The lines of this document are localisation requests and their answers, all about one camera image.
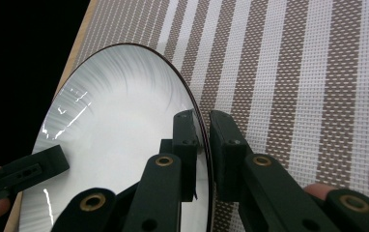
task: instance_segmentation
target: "striped mat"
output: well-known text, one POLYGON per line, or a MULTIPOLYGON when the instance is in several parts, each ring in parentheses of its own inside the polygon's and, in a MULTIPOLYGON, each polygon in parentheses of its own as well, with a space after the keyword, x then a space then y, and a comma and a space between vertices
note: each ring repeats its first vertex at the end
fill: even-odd
MULTIPOLYGON (((96 0, 73 69, 118 43, 181 72, 206 124, 235 118, 253 151, 301 186, 369 196, 369 0, 96 0)), ((214 231, 243 231, 215 201, 214 231)))

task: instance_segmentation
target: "brass grommet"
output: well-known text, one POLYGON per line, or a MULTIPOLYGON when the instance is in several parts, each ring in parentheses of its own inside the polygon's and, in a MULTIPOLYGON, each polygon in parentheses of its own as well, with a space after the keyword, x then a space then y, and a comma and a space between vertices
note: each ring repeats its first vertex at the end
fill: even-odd
POLYGON ((253 162, 260 166, 270 166, 271 160, 267 157, 255 157, 253 158, 253 162))
POLYGON ((369 205, 364 200, 353 195, 342 195, 339 197, 341 203, 348 209, 358 212, 367 213, 369 212, 369 205))
POLYGON ((160 157, 160 158, 157 158, 156 160, 156 164, 159 166, 168 166, 172 163, 173 163, 173 159, 171 159, 170 157, 160 157))
POLYGON ((82 211, 91 212, 99 209, 105 203, 106 197, 101 192, 92 193, 81 201, 79 208, 82 211))

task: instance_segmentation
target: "hole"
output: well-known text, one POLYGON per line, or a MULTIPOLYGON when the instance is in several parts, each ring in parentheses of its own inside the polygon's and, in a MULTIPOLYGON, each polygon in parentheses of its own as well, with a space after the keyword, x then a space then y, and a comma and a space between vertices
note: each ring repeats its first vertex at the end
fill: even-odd
POLYGON ((159 166, 168 166, 172 163, 173 163, 173 159, 171 159, 170 157, 161 157, 161 158, 157 158, 156 160, 156 164, 159 166))
POLYGON ((83 200, 79 204, 79 208, 82 211, 91 212, 102 207, 105 201, 106 197, 102 193, 92 193, 83 198, 83 200))
POLYGON ((364 200, 353 195, 342 195, 339 200, 348 209, 358 212, 367 213, 369 212, 369 205, 364 200))
POLYGON ((92 197, 86 201, 86 205, 89 207, 97 206, 100 203, 99 197, 92 197))
POLYGON ((162 158, 162 159, 159 160, 159 162, 162 163, 162 164, 166 164, 166 163, 169 162, 169 159, 168 158, 162 158))
POLYGON ((320 225, 318 225, 317 222, 315 222, 314 220, 304 219, 302 221, 302 225, 310 231, 319 231, 320 230, 320 225))
POLYGON ((24 177, 27 177, 27 176, 31 175, 31 170, 25 170, 25 171, 23 171, 23 172, 22 172, 22 175, 23 175, 24 177))
POLYGON ((157 228, 157 222, 154 219, 147 219, 142 223, 142 229, 144 231, 153 231, 157 228))
POLYGON ((230 144, 240 144, 241 142, 239 140, 237 140, 237 139, 230 139, 229 140, 229 143, 230 144))
POLYGON ((270 166, 271 160, 266 157, 255 157, 253 158, 253 162, 260 166, 270 166))

